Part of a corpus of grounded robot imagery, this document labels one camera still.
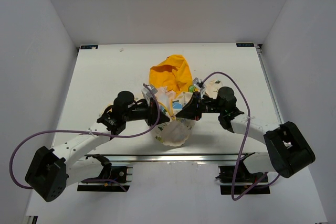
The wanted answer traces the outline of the yellow cream dinosaur print jacket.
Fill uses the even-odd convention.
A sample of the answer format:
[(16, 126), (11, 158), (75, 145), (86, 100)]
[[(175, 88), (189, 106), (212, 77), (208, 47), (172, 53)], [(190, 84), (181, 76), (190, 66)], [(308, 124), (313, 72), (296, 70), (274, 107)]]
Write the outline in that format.
[(179, 147), (192, 134), (196, 121), (177, 118), (176, 115), (190, 101), (193, 77), (186, 59), (182, 55), (171, 55), (160, 64), (150, 68), (149, 83), (157, 93), (160, 110), (169, 121), (159, 123), (151, 135), (165, 146)]

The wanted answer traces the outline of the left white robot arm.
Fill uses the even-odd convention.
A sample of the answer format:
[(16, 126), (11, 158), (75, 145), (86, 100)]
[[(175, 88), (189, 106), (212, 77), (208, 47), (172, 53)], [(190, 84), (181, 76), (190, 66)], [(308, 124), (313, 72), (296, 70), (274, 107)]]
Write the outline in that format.
[(67, 186), (86, 178), (94, 176), (101, 182), (108, 180), (111, 164), (106, 158), (95, 154), (83, 165), (79, 164), (79, 159), (113, 138), (120, 138), (127, 122), (144, 120), (152, 130), (157, 124), (169, 121), (155, 97), (157, 89), (152, 85), (145, 86), (142, 93), (143, 98), (136, 101), (132, 92), (119, 92), (113, 104), (104, 110), (88, 131), (80, 131), (72, 140), (53, 148), (39, 148), (25, 181), (44, 201), (51, 202)]

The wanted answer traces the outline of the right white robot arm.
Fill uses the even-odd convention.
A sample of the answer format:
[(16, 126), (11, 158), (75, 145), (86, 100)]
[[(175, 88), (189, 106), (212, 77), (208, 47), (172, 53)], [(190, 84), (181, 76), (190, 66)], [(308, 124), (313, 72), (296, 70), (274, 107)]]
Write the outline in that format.
[(176, 117), (198, 121), (204, 113), (216, 113), (223, 129), (264, 144), (265, 153), (244, 157), (242, 165), (238, 166), (237, 175), (245, 182), (256, 173), (266, 172), (289, 178), (316, 160), (313, 150), (293, 122), (272, 124), (253, 119), (240, 111), (236, 102), (234, 91), (229, 87), (221, 87), (214, 99), (194, 92)]

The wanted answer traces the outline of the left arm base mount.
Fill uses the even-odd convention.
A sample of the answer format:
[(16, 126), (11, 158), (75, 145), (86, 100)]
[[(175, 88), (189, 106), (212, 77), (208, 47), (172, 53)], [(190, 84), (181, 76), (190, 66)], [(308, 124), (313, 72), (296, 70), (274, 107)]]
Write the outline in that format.
[(99, 174), (78, 183), (77, 191), (126, 193), (129, 190), (133, 175), (131, 165), (110, 161), (100, 154), (86, 156), (84, 161), (98, 162)]

